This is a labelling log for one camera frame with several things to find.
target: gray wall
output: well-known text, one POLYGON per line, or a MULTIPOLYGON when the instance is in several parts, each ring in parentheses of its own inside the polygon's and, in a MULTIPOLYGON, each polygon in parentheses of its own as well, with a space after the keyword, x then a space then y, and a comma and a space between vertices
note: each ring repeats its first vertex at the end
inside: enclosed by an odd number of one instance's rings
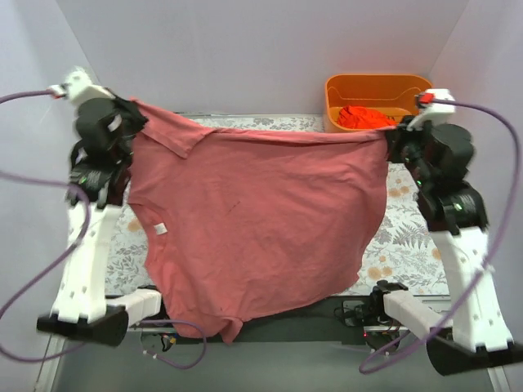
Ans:
POLYGON ((323 85, 339 73, 426 75, 467 4, 57 2, 107 86, 167 109, 229 114, 320 113, 323 85))
MULTIPOLYGON (((523 1, 471 0, 442 51, 431 78, 448 87, 457 100, 498 109, 516 126, 523 138, 523 1)), ((484 114, 462 109, 454 118, 471 132, 478 149, 470 181, 483 194, 494 230, 504 208, 513 147, 505 128, 484 114)), ((523 340, 523 312, 519 287, 523 276, 523 194, 520 191, 508 235, 495 258, 494 278, 508 326, 523 340)), ((523 390, 521 366, 507 367, 513 390, 523 390)))
MULTIPOLYGON (((5 0, 0 5, 0 96, 43 89, 60 82, 72 65, 87 60, 52 0, 5 0)), ((67 154, 74 143, 73 110, 50 98, 0 106, 0 168, 47 179, 67 179, 67 154)), ((64 192, 1 180, 0 302, 48 265, 65 248, 64 192)), ((17 354, 41 357, 46 336, 36 318, 49 311, 60 272, 22 297, 0 322, 2 345, 17 354)), ((0 391, 33 390, 39 365, 0 357, 0 391)))

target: floral tablecloth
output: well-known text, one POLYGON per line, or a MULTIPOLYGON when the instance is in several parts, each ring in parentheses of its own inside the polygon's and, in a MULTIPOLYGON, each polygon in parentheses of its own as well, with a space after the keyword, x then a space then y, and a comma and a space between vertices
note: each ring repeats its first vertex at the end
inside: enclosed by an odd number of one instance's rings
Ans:
MULTIPOLYGON (((208 127, 323 131, 318 116, 211 116, 194 120, 208 127)), ((342 294, 368 295, 375 282, 385 278, 404 283, 414 294, 448 295, 440 253, 414 201, 415 184, 402 165, 390 165, 387 188, 386 215, 364 254, 360 280, 342 294)), ((147 237, 132 209, 125 205, 112 238, 105 292, 127 294, 152 284, 144 268, 146 255, 147 237)))

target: red cloth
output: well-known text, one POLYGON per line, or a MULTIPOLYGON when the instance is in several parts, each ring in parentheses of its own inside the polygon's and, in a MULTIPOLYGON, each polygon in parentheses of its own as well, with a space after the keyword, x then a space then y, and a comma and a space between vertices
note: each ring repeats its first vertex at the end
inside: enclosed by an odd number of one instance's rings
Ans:
POLYGON ((385 213, 383 132, 211 128, 139 108, 128 202, 172 319, 232 342, 245 321, 357 282, 385 213))
POLYGON ((340 110, 337 124, 352 129, 376 129, 396 125, 396 121, 389 119, 376 109, 363 106, 346 106, 340 110))

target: purple cable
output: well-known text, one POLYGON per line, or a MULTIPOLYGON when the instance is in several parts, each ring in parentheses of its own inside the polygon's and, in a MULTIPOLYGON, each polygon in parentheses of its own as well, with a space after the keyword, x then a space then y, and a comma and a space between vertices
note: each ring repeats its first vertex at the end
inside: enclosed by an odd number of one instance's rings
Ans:
MULTIPOLYGON (((17 98, 24 98, 28 96, 52 96, 53 93, 48 90, 42 90, 42 91, 27 91, 27 92, 19 92, 17 94, 11 94, 9 96, 3 96, 0 97, 0 104, 3 104, 4 102, 7 102, 9 100, 15 100, 17 98)), ((46 267, 42 272, 40 272, 38 275, 36 275, 34 278, 32 278, 28 283, 26 283, 18 292, 16 292, 6 303, 2 308, 0 308, 0 319, 4 316, 4 314, 7 312, 7 310, 15 303, 16 300, 18 300, 22 295, 24 295, 34 284, 36 284, 40 279, 42 279, 45 275, 47 275, 51 270, 53 270, 55 267, 57 267, 63 260, 65 260, 71 253, 73 253, 76 248, 82 243, 83 238, 85 237, 85 234, 87 232, 87 228, 89 227, 89 221, 91 219, 91 213, 89 211, 89 198, 87 195, 76 185, 67 184, 65 182, 59 182, 59 181, 51 181, 51 180, 38 180, 26 176, 19 176, 16 174, 6 173, 4 171, 0 170, 0 178, 3 178, 4 180, 19 182, 21 184, 28 184, 28 185, 44 185, 44 186, 52 186, 52 187, 61 187, 61 188, 67 188, 70 190, 73 190, 76 192, 80 200, 85 205, 85 221, 83 222, 82 228, 80 229, 80 233, 78 234, 78 237, 76 240, 71 243, 67 249, 55 260, 53 261, 48 267, 46 267)), ((75 351, 76 349, 82 347, 84 344, 77 345, 75 347, 72 347, 67 350, 63 350, 62 352, 58 354, 53 354, 49 357, 44 358, 26 358, 22 357, 16 354, 11 353, 10 351, 7 351, 3 346, 0 345, 0 354, 8 357, 9 359, 16 361, 16 362, 23 362, 23 363, 41 363, 44 361, 49 361, 52 359, 56 359, 61 357, 62 355, 66 355, 68 353, 71 353, 75 351)))
MULTIPOLYGON (((461 102, 454 102, 451 100, 433 100, 432 101, 435 104, 443 104, 443 105, 454 105, 454 106, 461 106, 463 108, 469 108, 474 110, 479 110, 481 112, 490 114, 491 116, 498 119, 507 129, 509 130, 512 139, 514 140, 514 172, 512 173, 512 185, 510 187, 508 198, 507 198, 507 206, 505 207, 505 210, 503 211, 503 216, 501 220, 501 225, 499 226, 498 233, 496 233, 496 236, 494 237, 494 241, 492 243, 492 247, 490 248, 489 252, 485 256, 485 259, 481 263, 481 266, 483 268, 488 267, 492 263, 492 259, 494 258, 494 255, 499 249, 499 245, 501 244, 503 237, 505 235, 505 232, 507 231, 508 227, 508 221, 510 219, 510 215, 512 214, 512 209, 514 208, 514 205, 516 203, 516 193, 519 188, 519 180, 520 180, 520 169, 521 169, 521 145, 519 141, 519 137, 517 135, 517 131, 514 128, 514 126, 507 120, 505 117, 503 117, 501 114, 495 112, 492 109, 486 108, 485 106, 481 105, 473 105, 473 104, 464 104, 461 102)), ((394 358, 386 363, 380 363, 379 365, 372 367, 370 369, 365 369, 364 367, 373 359, 375 359, 378 355, 381 353, 387 351, 390 347, 401 341, 405 335, 402 335, 398 337, 397 339, 387 343, 379 350, 373 352, 363 363, 360 365, 360 373, 362 374, 371 374, 374 372, 377 372, 379 370, 382 370, 384 368, 388 368, 389 366, 398 363, 400 360, 405 359, 409 355, 411 355, 414 351, 416 351, 419 347, 422 345, 425 345, 430 339, 432 339, 434 336, 436 336, 441 329, 443 329, 446 325, 446 323, 451 320, 451 318, 454 316, 458 308, 463 304, 463 302, 471 295, 474 288, 476 288, 476 285, 480 282, 481 277, 483 276, 483 273, 481 271, 478 271, 474 277, 472 278, 470 284, 468 285, 467 289, 463 292, 463 294, 458 298, 458 300, 452 305, 449 312, 446 316, 444 316, 437 325, 434 326, 434 328, 431 330, 431 332, 426 335, 424 338, 419 339, 415 341, 412 345, 405 347, 405 350, 402 350, 401 353, 398 353, 394 355, 394 358)))
POLYGON ((154 325, 158 325, 159 321, 161 321, 162 323, 189 325, 190 327, 192 327, 194 329, 197 329, 198 332, 202 335, 202 339, 203 339, 202 352, 199 353, 198 358, 194 362, 189 363, 188 365, 180 365, 179 363, 175 363, 173 361, 170 361, 170 360, 162 357, 161 355, 157 355, 153 351, 142 350, 142 352, 145 351, 147 354, 152 355, 155 359, 159 359, 163 363, 166 363, 167 365, 170 365, 173 368, 180 369, 180 370, 191 369, 194 366, 196 366, 198 363, 200 363, 201 360, 203 359, 203 357, 205 356, 205 353, 207 352, 207 338, 205 337, 205 332, 203 331, 203 329, 198 324, 192 323, 190 321, 175 320, 175 319, 174 320, 141 320, 140 324, 154 324, 154 325))

